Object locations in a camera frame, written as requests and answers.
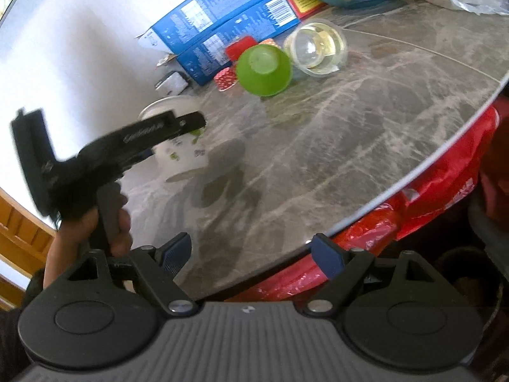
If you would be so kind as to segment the white floral paper cup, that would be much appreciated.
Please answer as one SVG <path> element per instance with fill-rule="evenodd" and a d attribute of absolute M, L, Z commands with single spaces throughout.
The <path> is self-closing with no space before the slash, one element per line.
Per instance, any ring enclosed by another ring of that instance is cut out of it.
<path fill-rule="evenodd" d="M 141 120 L 171 110 L 176 117 L 200 111 L 196 97 L 165 97 L 147 106 L 139 115 Z M 203 144 L 205 129 L 196 129 L 170 141 L 164 141 L 153 148 L 160 169 L 160 176 L 166 182 L 190 178 L 209 164 L 206 147 Z"/>

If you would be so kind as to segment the red polka dot cupcake cup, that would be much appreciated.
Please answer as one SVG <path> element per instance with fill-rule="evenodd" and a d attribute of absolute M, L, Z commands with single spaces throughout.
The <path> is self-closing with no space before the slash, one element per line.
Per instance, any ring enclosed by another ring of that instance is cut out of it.
<path fill-rule="evenodd" d="M 224 92 L 232 88 L 238 81 L 235 73 L 235 67 L 225 67 L 219 71 L 213 78 L 218 91 Z"/>

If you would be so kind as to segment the red translucent plastic cup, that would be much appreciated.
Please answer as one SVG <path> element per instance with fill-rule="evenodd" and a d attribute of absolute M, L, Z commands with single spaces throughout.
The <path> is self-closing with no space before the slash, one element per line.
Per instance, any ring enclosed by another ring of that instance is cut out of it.
<path fill-rule="evenodd" d="M 225 48 L 225 54 L 232 62 L 238 61 L 241 55 L 252 46 L 256 46 L 258 42 L 250 35 L 235 39 Z"/>

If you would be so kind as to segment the green plastic cup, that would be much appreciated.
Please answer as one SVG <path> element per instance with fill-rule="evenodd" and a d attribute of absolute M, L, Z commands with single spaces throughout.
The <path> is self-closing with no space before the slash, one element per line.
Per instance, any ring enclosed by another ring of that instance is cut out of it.
<path fill-rule="evenodd" d="M 272 97 L 292 81 L 292 62 L 277 46 L 258 44 L 242 53 L 235 66 L 241 86 L 258 97 Z"/>

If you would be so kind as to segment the clear plastic measuring cup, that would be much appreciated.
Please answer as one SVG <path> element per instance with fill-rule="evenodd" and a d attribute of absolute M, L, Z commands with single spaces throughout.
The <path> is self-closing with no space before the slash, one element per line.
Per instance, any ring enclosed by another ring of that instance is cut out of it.
<path fill-rule="evenodd" d="M 323 19 L 299 25 L 284 40 L 283 50 L 295 67 L 315 78 L 343 70 L 349 53 L 343 30 Z"/>

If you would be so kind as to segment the red plastic bag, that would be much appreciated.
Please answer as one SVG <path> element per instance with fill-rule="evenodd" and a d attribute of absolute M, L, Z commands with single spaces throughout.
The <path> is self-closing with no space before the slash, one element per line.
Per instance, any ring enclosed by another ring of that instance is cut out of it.
<path fill-rule="evenodd" d="M 378 255 L 391 242 L 419 230 L 472 192 L 481 159 L 496 130 L 508 120 L 508 99 L 496 99 L 467 132 L 423 174 L 373 209 L 332 242 Z M 280 269 L 261 283 L 229 298 L 230 302 L 300 300 L 328 281 L 310 255 Z"/>

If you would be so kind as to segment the green white tissue pack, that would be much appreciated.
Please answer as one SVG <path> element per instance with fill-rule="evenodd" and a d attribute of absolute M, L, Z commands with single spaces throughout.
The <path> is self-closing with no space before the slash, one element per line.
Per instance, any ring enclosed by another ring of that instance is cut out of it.
<path fill-rule="evenodd" d="M 167 73 L 154 86 L 154 90 L 162 97 L 178 96 L 190 86 L 190 79 L 182 72 Z"/>

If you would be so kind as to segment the lower blue cardboard box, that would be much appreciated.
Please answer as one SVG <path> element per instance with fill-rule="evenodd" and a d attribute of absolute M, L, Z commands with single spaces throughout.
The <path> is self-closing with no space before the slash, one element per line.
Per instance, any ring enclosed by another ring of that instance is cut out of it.
<path fill-rule="evenodd" d="M 207 32 L 176 57 L 178 64 L 198 84 L 205 85 L 232 61 L 226 48 L 251 37 L 256 42 L 274 38 L 299 24 L 286 0 L 262 0 Z"/>

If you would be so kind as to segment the blue cardboard box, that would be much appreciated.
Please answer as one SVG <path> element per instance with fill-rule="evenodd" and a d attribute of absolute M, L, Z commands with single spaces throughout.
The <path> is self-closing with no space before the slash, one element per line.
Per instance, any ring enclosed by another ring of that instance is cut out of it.
<path fill-rule="evenodd" d="M 207 32 L 176 57 L 178 64 L 198 84 L 205 85 L 232 61 L 226 48 L 251 37 L 256 42 L 274 38 L 299 24 L 286 0 L 262 0 Z"/>
<path fill-rule="evenodd" d="M 180 54 L 216 27 L 261 0 L 184 0 L 137 40 L 145 48 Z"/>

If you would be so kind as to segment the upper blue cardboard box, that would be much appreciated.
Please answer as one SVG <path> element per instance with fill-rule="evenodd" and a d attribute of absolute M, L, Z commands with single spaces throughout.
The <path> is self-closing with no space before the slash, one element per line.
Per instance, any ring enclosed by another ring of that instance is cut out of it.
<path fill-rule="evenodd" d="M 216 27 L 261 0 L 184 0 L 137 40 L 145 48 L 180 54 Z"/>

